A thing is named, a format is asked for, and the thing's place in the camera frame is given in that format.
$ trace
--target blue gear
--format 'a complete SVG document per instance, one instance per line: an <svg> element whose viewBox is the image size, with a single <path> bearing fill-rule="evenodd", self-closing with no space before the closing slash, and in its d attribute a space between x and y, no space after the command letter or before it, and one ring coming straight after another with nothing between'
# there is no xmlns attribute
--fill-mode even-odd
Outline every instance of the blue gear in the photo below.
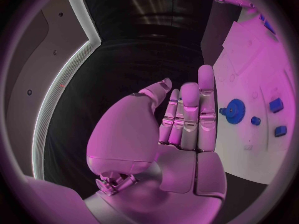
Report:
<svg viewBox="0 0 299 224"><path fill-rule="evenodd" d="M238 124L245 116L245 105L239 99L233 99L227 108L221 108L220 113L226 116L226 120L231 124Z"/></svg>

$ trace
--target robotic hand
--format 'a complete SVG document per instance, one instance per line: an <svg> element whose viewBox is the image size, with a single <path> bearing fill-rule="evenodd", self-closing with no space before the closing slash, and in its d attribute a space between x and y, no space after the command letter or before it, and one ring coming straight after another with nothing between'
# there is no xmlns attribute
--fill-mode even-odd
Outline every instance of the robotic hand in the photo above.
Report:
<svg viewBox="0 0 299 224"><path fill-rule="evenodd" d="M87 146L87 163L100 176L97 185L113 195L136 182L134 174L149 168L160 145L180 150L214 151L216 115L214 73L209 65L198 70L198 83L172 91L159 128L154 111L171 90L166 78L124 97L102 116Z"/></svg>

